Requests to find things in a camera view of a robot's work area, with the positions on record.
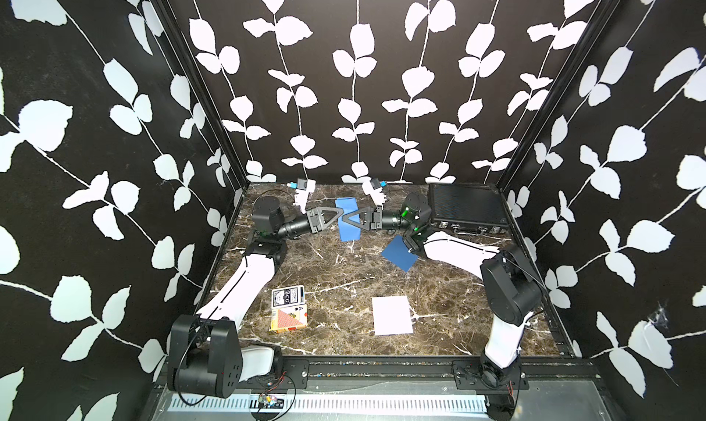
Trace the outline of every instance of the black triangular gripper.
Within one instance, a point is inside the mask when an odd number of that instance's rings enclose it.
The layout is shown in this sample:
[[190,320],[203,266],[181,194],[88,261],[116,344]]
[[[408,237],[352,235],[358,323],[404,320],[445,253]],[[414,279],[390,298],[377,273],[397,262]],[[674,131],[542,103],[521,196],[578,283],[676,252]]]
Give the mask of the black triangular gripper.
[[[326,228],[331,226],[331,224],[333,222],[336,222],[338,220],[338,218],[340,218],[340,216],[343,214],[343,208],[336,208],[333,206],[319,206],[316,209],[321,214],[321,229],[322,230],[325,230]],[[330,213],[335,213],[335,214],[333,215],[331,220],[326,221],[323,216],[324,211],[328,211]]]
[[[344,214],[342,219],[349,225],[353,225],[356,228],[360,228],[364,231],[370,231],[370,221],[373,216],[373,207],[365,206],[359,210],[353,211],[352,213]],[[350,218],[354,215],[359,215],[360,222],[352,221]]]

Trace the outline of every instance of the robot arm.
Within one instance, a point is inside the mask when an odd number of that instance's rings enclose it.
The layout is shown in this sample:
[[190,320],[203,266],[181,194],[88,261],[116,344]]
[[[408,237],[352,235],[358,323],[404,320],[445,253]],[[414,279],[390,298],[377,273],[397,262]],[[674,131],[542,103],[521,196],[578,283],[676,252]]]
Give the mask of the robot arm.
[[[541,302],[542,292],[546,292],[522,249],[515,245],[497,249],[435,231],[428,223],[431,208],[427,198],[416,193],[409,194],[399,210],[383,210],[382,205],[377,205],[343,213],[341,208],[317,207],[285,222],[277,198],[263,196],[256,200],[255,225],[235,274],[196,316],[181,316],[172,326],[170,390],[179,390],[178,382],[183,380],[184,391],[225,398],[238,381],[266,373],[272,365],[273,351],[263,346],[240,349],[236,327],[284,261],[286,240],[297,239],[307,232],[321,232],[339,217],[366,231],[402,231],[410,252],[445,261],[481,277],[495,315],[481,364],[473,374],[481,377],[490,389],[498,389],[513,377],[519,377],[517,353],[525,324]],[[359,216],[358,222],[352,220],[355,215]],[[211,339],[210,348],[198,348],[197,344],[207,335]],[[232,381],[219,379],[218,372],[224,368],[230,370],[231,366],[235,370]]]

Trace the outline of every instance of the black metal frame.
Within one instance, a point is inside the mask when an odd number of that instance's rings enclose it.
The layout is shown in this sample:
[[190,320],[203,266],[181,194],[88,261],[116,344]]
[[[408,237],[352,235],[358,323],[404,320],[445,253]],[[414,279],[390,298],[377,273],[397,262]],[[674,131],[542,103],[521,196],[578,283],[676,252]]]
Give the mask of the black metal frame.
[[195,311],[199,310],[204,304],[206,304],[206,301],[208,300],[207,292],[211,290],[211,285],[213,285],[213,281],[216,278],[218,265],[220,264],[220,261],[223,259],[223,255],[225,254],[225,247],[227,245],[228,240],[230,239],[230,235],[233,233],[233,229],[235,228],[235,222],[237,222],[238,214],[240,214],[240,208],[242,208],[243,202],[245,202],[245,196],[248,193],[249,187],[250,182],[248,182],[248,185],[242,188],[243,192],[241,193],[240,200],[238,201],[238,206],[235,207],[233,214],[230,216],[230,220],[228,221],[228,231],[225,232],[225,236],[223,237],[223,243],[221,244],[220,248],[218,248],[218,252],[216,253],[216,257],[213,259],[211,269],[208,271],[208,280],[206,281],[206,285],[203,287],[201,300],[199,300],[199,303],[196,305],[196,308],[194,309]]
[[[540,272],[536,266],[536,263],[530,257],[530,251],[525,245],[525,238],[522,231],[520,230],[517,221],[513,217],[510,208],[507,206],[507,202],[503,201],[503,207],[505,208],[505,214],[507,215],[508,222],[510,224],[510,234],[513,237],[516,245],[523,249],[525,256],[532,262],[532,266],[536,272]],[[569,339],[566,328],[561,324],[561,319],[559,318],[559,313],[556,311],[554,304],[551,302],[549,297],[542,295],[542,309],[544,310],[544,318],[546,324],[549,327],[549,331],[552,333],[552,338],[554,343],[556,343],[556,348],[559,350],[559,355],[562,357],[573,357],[574,352],[571,347],[571,341]]]
[[622,0],[600,0],[596,5],[593,14],[589,18],[588,27],[578,43],[576,43],[576,46],[571,50],[571,54],[561,67],[561,70],[559,70],[559,73],[557,73],[556,79],[549,89],[549,95],[544,100],[544,104],[542,104],[542,108],[536,112],[536,115],[527,127],[527,131],[521,138],[519,146],[510,157],[509,165],[505,171],[503,171],[503,174],[500,175],[497,185],[502,192],[507,191],[510,180],[515,176],[522,162],[527,157],[527,154],[532,150],[532,145],[549,121],[549,116],[557,107],[559,101],[561,101],[569,85],[577,77],[576,75],[581,68],[581,64],[583,64],[589,51],[598,40],[598,37],[621,1]]
[[[309,379],[330,380],[371,380],[385,381],[443,381],[457,382],[455,366],[479,364],[479,356],[466,355],[421,355],[421,356],[389,356],[389,355],[285,355],[284,370],[289,365],[295,365],[292,370],[307,371]],[[596,366],[582,358],[561,357],[520,357],[522,378],[526,381],[585,379],[593,381],[596,388],[604,389]],[[488,390],[478,386],[474,390]]]
[[[174,54],[176,55],[176,60],[181,64],[181,69],[189,80],[193,92],[196,94],[196,98],[203,107],[206,119],[210,125],[214,127],[213,133],[218,138],[218,142],[232,145],[230,137],[220,122],[220,116],[218,116],[215,103],[208,93],[206,83],[203,81],[203,77],[199,72],[199,66],[196,65],[196,61],[189,49],[189,44],[186,42],[186,38],[181,32],[179,24],[176,22],[177,17],[174,15],[171,6],[169,6],[169,0],[150,0],[150,2],[152,2],[154,6],[157,17],[162,21],[164,34],[170,42]],[[240,187],[247,187],[250,181],[246,178],[245,169],[243,169],[238,156],[235,154],[235,150],[231,146],[223,146],[222,150],[228,158],[228,161],[231,162],[231,168],[234,170]]]

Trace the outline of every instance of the black cable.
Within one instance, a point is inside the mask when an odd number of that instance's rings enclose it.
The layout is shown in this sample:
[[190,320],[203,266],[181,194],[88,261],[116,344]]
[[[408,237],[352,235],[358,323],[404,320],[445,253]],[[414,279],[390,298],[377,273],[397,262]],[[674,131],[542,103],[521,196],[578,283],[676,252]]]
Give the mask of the black cable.
[[206,397],[207,397],[207,395],[204,395],[202,399],[199,399],[199,400],[196,401],[195,403],[190,403],[189,401],[187,401],[187,400],[183,397],[183,395],[181,395],[181,389],[179,388],[179,373],[181,372],[181,365],[183,364],[183,361],[184,361],[184,359],[186,358],[186,354],[189,352],[189,349],[190,349],[190,347],[191,347],[191,344],[192,344],[194,341],[196,341],[196,338],[199,336],[199,331],[200,331],[202,328],[204,328],[204,327],[205,327],[205,326],[203,326],[203,322],[202,322],[201,320],[199,320],[199,328],[196,330],[196,332],[194,333],[194,335],[193,335],[193,336],[191,337],[191,339],[189,340],[189,343],[186,345],[186,349],[184,349],[183,355],[181,355],[181,360],[179,361],[179,366],[176,368],[177,370],[176,370],[175,375],[174,375],[174,388],[175,388],[176,392],[179,394],[179,398],[181,398],[181,401],[183,401],[183,403],[186,404],[187,406],[196,406],[196,405],[199,404],[201,401],[205,400]]
[[267,190],[267,191],[264,191],[264,192],[260,193],[260,195],[257,196],[257,198],[255,199],[255,202],[257,202],[258,199],[260,199],[260,197],[262,197],[262,196],[268,194],[269,192],[273,192],[273,191],[278,191],[278,192],[280,192],[280,193],[285,193],[287,196],[289,196],[289,197],[292,199],[292,203],[293,203],[293,204],[296,203],[295,197],[292,196],[291,193],[288,193],[288,192],[286,192],[284,189],[279,189],[279,188],[272,188],[272,189],[269,189],[269,190]]
[[[466,243],[466,242],[459,242],[458,240],[451,240],[451,239],[434,239],[434,240],[429,240],[428,242],[425,242],[425,243],[424,243],[424,246],[427,246],[428,244],[430,244],[430,243],[432,243],[432,242],[438,242],[438,241],[440,241],[440,240],[443,241],[443,242],[455,242],[455,243],[458,243],[459,245],[463,245],[463,246],[465,246],[465,247],[471,247],[471,248],[474,248],[474,249],[478,249],[479,251],[493,252],[493,253],[497,254],[495,251],[489,251],[488,249],[481,249],[481,248],[475,247],[475,246],[473,246],[473,245],[470,244],[471,242],[468,242],[468,243]],[[505,260],[509,261],[511,264],[515,265],[515,267],[519,268],[523,273],[525,273],[526,275],[528,275],[531,279],[533,279],[533,280],[539,285],[539,287],[544,291],[544,293],[546,293],[547,295],[549,295],[549,291],[546,289],[546,286],[544,285],[544,282],[543,282],[543,281],[541,281],[540,279],[538,279],[538,278],[535,277],[534,275],[531,275],[530,273],[528,273],[527,271],[525,271],[524,269],[522,269],[522,267],[521,267],[520,265],[518,265],[518,264],[515,263],[514,261],[510,260],[509,257],[506,257]]]
[[542,310],[539,311],[539,312],[534,312],[534,314],[532,314],[532,316],[531,316],[529,319],[527,319],[527,321],[532,320],[532,319],[535,318],[536,316],[538,316],[538,315],[540,315],[540,314],[543,314],[543,313],[544,313],[544,309],[542,309]]
[[283,372],[282,375],[283,375],[284,377],[287,377],[287,379],[292,382],[292,385],[293,385],[293,387],[295,388],[295,395],[292,397],[292,404],[289,405],[289,407],[287,408],[287,410],[285,410],[283,413],[280,413],[280,414],[277,415],[276,417],[272,418],[270,421],[278,420],[279,418],[281,418],[281,417],[287,415],[287,412],[289,412],[289,409],[291,409],[291,408],[295,405],[295,400],[296,400],[296,384],[295,384],[295,381],[294,381],[289,375],[287,375],[286,372]]

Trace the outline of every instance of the black mounting plate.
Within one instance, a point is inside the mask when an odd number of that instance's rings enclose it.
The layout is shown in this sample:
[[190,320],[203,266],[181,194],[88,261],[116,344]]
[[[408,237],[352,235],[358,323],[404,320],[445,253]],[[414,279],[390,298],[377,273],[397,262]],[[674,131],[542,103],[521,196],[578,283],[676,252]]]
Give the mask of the black mounting plate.
[[[342,216],[342,220],[346,222],[349,225],[353,225],[356,228],[360,228],[363,231],[370,231],[371,229],[371,222],[373,218],[373,210],[374,208],[372,206],[364,206],[363,208],[359,208],[356,211],[352,211],[348,214],[344,214]],[[351,217],[354,215],[357,215],[359,217],[360,222],[352,221]]]
[[[479,367],[480,361],[470,362],[469,360],[456,360],[452,362],[451,370],[453,371],[454,381],[456,381],[456,389],[475,390],[479,395],[507,394],[507,388],[505,386],[499,389],[489,389],[479,377]],[[477,374],[478,377],[467,373],[468,371]],[[527,390],[530,388],[530,384],[527,383],[525,378],[522,378],[521,373],[521,366],[512,368],[509,371],[510,382],[514,389]]]
[[[308,360],[290,360],[285,358],[284,371],[287,376],[294,380],[297,390],[306,389],[306,384],[309,381],[309,361]],[[252,390],[265,390],[268,389],[268,382],[271,382],[262,377],[252,377],[251,379],[241,381],[237,384],[237,389],[252,389]],[[284,379],[282,383],[277,386],[277,390],[287,390],[294,389],[292,382],[288,379]]]

